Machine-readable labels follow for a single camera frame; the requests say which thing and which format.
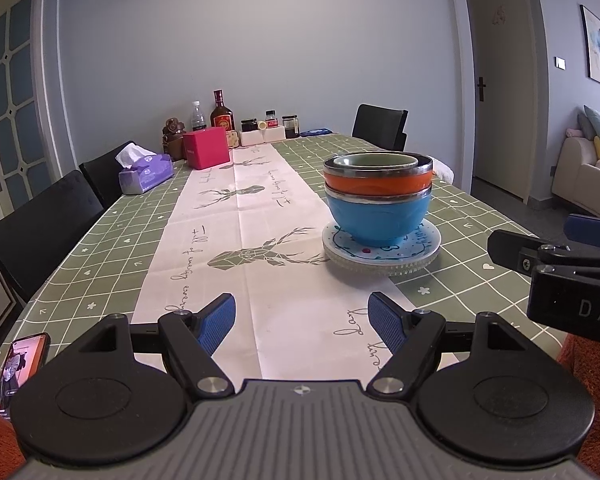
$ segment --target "chair backrest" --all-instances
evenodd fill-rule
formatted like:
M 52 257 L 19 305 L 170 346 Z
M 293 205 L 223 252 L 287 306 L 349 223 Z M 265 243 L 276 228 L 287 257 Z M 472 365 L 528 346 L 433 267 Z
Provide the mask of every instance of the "chair backrest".
M 403 132 L 407 113 L 407 110 L 360 105 L 353 126 L 353 136 L 364 139 L 383 150 L 401 152 L 407 141 L 407 136 Z
M 82 163 L 79 168 L 87 182 L 91 185 L 100 203 L 105 209 L 111 207 L 122 195 L 118 174 L 122 167 L 116 160 L 116 155 L 133 142 L 120 144 L 117 148 L 89 162 Z
M 104 212 L 80 171 L 0 220 L 0 272 L 29 301 Z

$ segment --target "beige sofa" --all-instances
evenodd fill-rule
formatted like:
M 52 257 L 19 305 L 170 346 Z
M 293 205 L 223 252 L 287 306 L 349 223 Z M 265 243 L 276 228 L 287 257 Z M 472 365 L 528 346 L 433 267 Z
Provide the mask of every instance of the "beige sofa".
M 591 140 L 567 137 L 555 170 L 552 191 L 600 217 L 600 168 Z

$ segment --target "framed painting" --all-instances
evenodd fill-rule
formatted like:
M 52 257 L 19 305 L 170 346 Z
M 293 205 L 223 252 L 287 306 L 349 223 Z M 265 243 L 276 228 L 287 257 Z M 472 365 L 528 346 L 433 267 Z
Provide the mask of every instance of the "framed painting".
M 600 20 L 587 7 L 581 5 L 582 23 L 587 38 L 587 66 L 589 77 L 600 82 Z

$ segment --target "gray ribbed panel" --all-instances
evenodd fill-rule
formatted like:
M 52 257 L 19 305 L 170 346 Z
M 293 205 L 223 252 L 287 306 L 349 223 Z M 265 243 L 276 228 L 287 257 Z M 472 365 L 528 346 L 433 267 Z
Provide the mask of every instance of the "gray ribbed panel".
M 298 386 L 311 392 L 299 395 Z M 204 402 L 174 440 L 127 464 L 59 470 L 29 462 L 14 480 L 580 480 L 575 463 L 535 472 L 473 466 L 420 431 L 409 410 L 365 397 L 357 383 L 251 381 Z

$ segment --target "floor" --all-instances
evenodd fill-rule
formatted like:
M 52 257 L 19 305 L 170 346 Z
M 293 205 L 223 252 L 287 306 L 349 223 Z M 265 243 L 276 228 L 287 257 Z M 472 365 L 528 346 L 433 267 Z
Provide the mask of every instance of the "floor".
M 525 205 L 518 197 L 479 178 L 473 180 L 471 195 L 497 209 L 539 238 L 558 245 L 568 245 L 572 250 L 587 247 L 577 242 L 570 242 L 562 231 L 567 216 L 571 213 L 583 213 L 576 206 L 565 203 L 554 208 L 535 210 Z

